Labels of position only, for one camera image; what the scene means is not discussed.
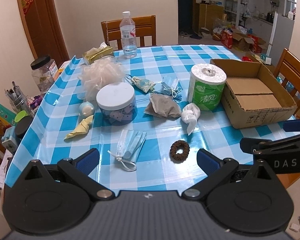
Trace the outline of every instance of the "blue checkered tablecloth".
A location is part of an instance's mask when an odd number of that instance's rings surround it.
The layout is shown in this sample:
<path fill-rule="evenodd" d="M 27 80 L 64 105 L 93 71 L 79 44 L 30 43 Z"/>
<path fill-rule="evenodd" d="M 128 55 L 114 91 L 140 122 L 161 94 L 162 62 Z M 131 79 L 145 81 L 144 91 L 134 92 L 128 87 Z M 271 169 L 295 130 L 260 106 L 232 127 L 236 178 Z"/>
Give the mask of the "blue checkered tablecloth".
<path fill-rule="evenodd" d="M 238 59 L 223 46 L 163 46 L 138 49 L 135 58 L 126 59 L 122 51 L 115 55 L 127 74 L 161 82 L 166 75 L 177 77 L 186 101 L 190 69 L 197 63 L 209 63 L 211 58 Z M 136 89 L 138 115 L 124 126 L 109 126 L 102 120 L 97 108 L 94 122 L 87 135 L 64 141 L 82 120 L 78 108 L 83 100 L 78 99 L 82 86 L 78 80 L 81 59 L 73 58 L 49 92 L 23 138 L 8 170 L 6 184 L 12 186 L 31 159 L 40 159 L 44 164 L 57 163 L 65 157 L 77 158 L 91 148 L 100 152 L 100 163 L 89 175 L 105 187 L 118 193 L 129 190 L 178 190 L 180 193 L 202 180 L 206 175 L 196 163 L 198 149 L 205 148 L 223 159 L 232 157 L 240 163 L 251 163 L 252 155 L 239 148 L 242 137 L 276 140 L 297 133 L 286 133 L 281 123 L 256 128 L 234 129 L 221 104 L 212 112 L 201 112 L 198 125 L 190 136 L 187 125 L 180 118 L 157 118 L 143 111 L 149 103 L 149 94 Z M 115 152 L 122 129 L 147 131 L 146 141 L 140 152 L 137 170 L 127 172 L 107 152 Z M 170 146 L 176 140 L 186 140 L 191 151 L 182 163 L 169 157 Z"/>

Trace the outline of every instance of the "black lid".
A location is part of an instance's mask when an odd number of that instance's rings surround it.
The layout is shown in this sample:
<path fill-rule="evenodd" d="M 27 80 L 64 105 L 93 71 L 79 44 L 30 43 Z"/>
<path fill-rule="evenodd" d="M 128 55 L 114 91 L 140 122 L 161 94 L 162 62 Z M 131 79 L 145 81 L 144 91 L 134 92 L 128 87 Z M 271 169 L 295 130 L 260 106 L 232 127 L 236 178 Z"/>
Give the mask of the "black lid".
<path fill-rule="evenodd" d="M 41 68 L 42 66 L 46 65 L 51 60 L 50 56 L 44 56 L 37 58 L 34 62 L 31 63 L 32 70 L 36 70 Z"/>
<path fill-rule="evenodd" d="M 27 115 L 17 123 L 14 133 L 18 138 L 22 139 L 25 136 L 26 131 L 29 129 L 32 121 L 33 118 Z"/>

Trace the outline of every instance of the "blue gripper pad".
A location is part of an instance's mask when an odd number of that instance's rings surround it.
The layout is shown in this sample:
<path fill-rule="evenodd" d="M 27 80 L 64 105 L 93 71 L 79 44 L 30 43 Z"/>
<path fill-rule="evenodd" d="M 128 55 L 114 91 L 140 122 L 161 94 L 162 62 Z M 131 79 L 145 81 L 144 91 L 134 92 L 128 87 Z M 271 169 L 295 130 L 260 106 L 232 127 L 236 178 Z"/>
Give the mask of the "blue gripper pad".
<path fill-rule="evenodd" d="M 284 121 L 282 128 L 286 132 L 300 132 L 300 119 Z"/>
<path fill-rule="evenodd" d="M 93 169 L 98 166 L 99 158 L 99 151 L 95 148 L 92 148 L 91 150 L 73 160 L 72 164 L 79 171 L 88 176 L 93 171 Z"/>
<path fill-rule="evenodd" d="M 209 176 L 218 170 L 224 164 L 224 161 L 215 157 L 205 149 L 200 149 L 197 153 L 197 164 Z"/>

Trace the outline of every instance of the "slipper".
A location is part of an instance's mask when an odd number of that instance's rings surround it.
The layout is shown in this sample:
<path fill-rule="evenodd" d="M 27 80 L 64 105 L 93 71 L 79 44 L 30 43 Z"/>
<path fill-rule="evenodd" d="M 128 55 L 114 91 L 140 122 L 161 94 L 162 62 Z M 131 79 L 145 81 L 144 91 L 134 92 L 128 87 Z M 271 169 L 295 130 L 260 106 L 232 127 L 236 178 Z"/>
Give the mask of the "slipper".
<path fill-rule="evenodd" d="M 192 39 L 196 39 L 196 40 L 201 40 L 202 39 L 202 37 L 200 37 L 198 34 L 192 34 L 191 36 L 190 36 L 190 38 L 192 38 Z"/>

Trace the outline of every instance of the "green lid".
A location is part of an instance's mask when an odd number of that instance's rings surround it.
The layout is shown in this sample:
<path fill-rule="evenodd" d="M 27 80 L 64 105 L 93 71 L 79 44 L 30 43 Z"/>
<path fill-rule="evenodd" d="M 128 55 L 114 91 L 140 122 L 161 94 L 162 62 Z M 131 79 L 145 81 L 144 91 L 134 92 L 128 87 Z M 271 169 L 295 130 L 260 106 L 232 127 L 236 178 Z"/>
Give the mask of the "green lid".
<path fill-rule="evenodd" d="M 16 115 L 14 121 L 15 121 L 15 122 L 19 122 L 22 118 L 24 118 L 24 117 L 27 116 L 27 115 L 28 115 L 27 112 L 26 112 L 25 110 L 22 110 L 21 112 L 19 112 L 19 113 Z"/>

